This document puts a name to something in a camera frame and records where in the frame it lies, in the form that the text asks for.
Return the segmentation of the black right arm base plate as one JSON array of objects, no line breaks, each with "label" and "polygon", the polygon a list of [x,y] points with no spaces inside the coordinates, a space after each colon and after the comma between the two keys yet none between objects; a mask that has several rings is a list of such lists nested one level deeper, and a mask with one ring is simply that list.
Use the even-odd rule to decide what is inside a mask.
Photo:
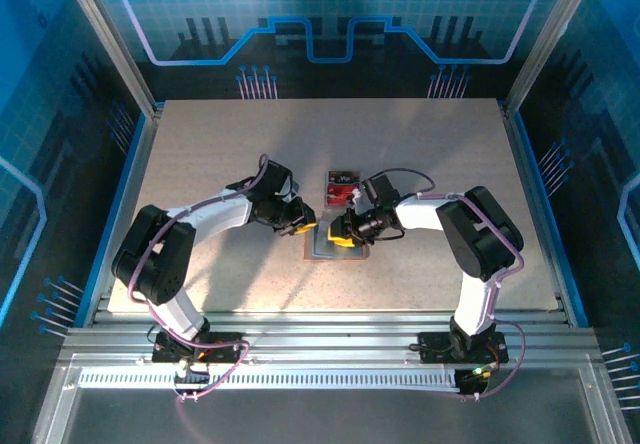
[{"label": "black right arm base plate", "polygon": [[410,345],[423,364],[488,364],[509,362],[505,336],[490,332],[485,336],[465,339],[449,332],[423,332],[418,341]]}]

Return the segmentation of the aluminium left side rail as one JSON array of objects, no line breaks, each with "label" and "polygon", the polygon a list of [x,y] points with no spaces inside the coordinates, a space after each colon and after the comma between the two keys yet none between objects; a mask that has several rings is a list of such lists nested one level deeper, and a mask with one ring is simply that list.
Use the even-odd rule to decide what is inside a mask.
[{"label": "aluminium left side rail", "polygon": [[133,217],[161,113],[162,111],[159,111],[154,117],[141,115],[136,124],[134,136],[76,313],[73,324],[75,328],[91,325],[102,291],[114,283],[111,262]]}]

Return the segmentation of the brown leather card holder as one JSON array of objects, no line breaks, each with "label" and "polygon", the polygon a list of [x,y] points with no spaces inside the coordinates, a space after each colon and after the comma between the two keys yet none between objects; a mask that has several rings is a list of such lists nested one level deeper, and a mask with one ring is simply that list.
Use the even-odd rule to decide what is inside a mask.
[{"label": "brown leather card holder", "polygon": [[369,249],[367,247],[343,248],[340,246],[336,246],[335,242],[332,241],[338,249],[339,257],[337,259],[330,259],[330,260],[311,259],[309,256],[309,243],[310,243],[311,231],[305,234],[304,253],[303,253],[303,258],[305,260],[308,260],[308,261],[359,261],[359,260],[365,260],[369,257]]}]

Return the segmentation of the black electronics board with LED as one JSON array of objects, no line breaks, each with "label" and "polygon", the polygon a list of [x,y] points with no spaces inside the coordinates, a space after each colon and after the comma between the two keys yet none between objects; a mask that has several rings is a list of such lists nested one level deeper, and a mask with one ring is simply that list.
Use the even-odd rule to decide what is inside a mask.
[{"label": "black electronics board with LED", "polygon": [[454,378],[459,394],[475,398],[484,393],[489,386],[491,375],[495,369],[496,367],[491,363],[473,369],[456,370]]}]

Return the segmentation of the aluminium frame post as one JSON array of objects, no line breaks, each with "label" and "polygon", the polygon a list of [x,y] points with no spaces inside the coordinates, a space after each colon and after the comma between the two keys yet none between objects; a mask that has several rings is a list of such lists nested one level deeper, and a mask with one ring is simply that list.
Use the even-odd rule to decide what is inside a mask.
[{"label": "aluminium frame post", "polygon": [[146,118],[155,119],[158,115],[155,99],[104,4],[101,0],[76,2],[141,112]]},{"label": "aluminium frame post", "polygon": [[539,77],[582,0],[556,0],[504,103],[507,118],[515,116]]}]

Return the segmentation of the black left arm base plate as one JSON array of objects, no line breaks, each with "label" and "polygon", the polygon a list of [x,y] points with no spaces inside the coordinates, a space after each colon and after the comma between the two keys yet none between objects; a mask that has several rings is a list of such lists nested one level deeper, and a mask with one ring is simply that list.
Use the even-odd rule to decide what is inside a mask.
[{"label": "black left arm base plate", "polygon": [[151,361],[175,364],[186,359],[189,363],[232,364],[240,358],[241,339],[241,333],[208,332],[204,342],[215,345],[215,348],[203,348],[180,342],[166,331],[161,331],[155,337]]}]

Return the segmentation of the aluminium right frame post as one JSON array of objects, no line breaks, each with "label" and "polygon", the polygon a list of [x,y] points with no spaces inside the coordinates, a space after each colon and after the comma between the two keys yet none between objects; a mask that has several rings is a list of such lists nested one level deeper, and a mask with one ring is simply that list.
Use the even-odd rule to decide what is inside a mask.
[{"label": "aluminium right frame post", "polygon": [[507,118],[515,116],[539,77],[582,0],[556,0],[504,103]]}]

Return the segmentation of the black card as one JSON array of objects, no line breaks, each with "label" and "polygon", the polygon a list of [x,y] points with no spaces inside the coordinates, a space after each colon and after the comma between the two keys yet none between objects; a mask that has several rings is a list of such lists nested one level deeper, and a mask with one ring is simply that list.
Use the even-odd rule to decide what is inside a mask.
[{"label": "black card", "polygon": [[353,170],[329,170],[327,173],[328,186],[355,186],[361,182],[362,173]]}]

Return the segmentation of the aluminium left frame post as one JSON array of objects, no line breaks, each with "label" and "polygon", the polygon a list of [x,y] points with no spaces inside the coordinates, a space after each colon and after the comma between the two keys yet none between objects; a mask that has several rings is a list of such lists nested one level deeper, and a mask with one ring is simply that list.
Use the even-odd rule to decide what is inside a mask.
[{"label": "aluminium left frame post", "polygon": [[155,119],[158,115],[155,99],[104,4],[101,0],[76,2],[141,112],[146,118]]}]

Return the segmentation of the aluminium right side rail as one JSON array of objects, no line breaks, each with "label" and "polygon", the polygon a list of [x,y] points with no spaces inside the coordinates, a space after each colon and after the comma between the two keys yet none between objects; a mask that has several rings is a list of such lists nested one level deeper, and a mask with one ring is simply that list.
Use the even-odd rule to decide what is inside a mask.
[{"label": "aluminium right side rail", "polygon": [[506,103],[497,101],[512,153],[515,158],[531,218],[540,243],[551,283],[560,295],[568,323],[572,327],[588,328],[590,322],[574,278],[547,191],[538,168],[523,120],[516,112],[507,112]]}]

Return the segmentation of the red card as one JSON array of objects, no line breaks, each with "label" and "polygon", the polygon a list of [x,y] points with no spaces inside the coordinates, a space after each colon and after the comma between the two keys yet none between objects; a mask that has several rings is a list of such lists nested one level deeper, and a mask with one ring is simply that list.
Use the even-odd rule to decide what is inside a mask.
[{"label": "red card", "polygon": [[325,205],[327,208],[345,208],[353,198],[353,193],[358,190],[357,184],[332,184],[326,188]]}]

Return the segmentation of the grey card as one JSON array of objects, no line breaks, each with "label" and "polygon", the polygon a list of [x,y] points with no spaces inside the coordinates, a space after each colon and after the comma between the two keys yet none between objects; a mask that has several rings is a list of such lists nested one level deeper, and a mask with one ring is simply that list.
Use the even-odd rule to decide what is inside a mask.
[{"label": "grey card", "polygon": [[311,231],[309,256],[311,259],[330,260],[339,257],[338,249],[327,237],[328,231],[316,227]]}]

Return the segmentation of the aluminium front frame rail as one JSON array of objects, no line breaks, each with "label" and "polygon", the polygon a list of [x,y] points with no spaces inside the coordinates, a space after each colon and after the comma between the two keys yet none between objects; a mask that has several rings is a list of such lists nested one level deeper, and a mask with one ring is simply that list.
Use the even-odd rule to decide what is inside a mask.
[{"label": "aluminium front frame rail", "polygon": [[[445,332],[444,312],[217,312],[207,316],[215,331],[239,332],[251,345],[247,362],[290,367],[416,367],[410,352],[421,332]],[[572,368],[601,359],[595,333],[572,327],[562,311],[506,312],[497,329],[509,357],[524,367]],[[147,364],[151,326],[141,313],[100,311],[90,326],[69,330],[60,359],[78,365]]]}]

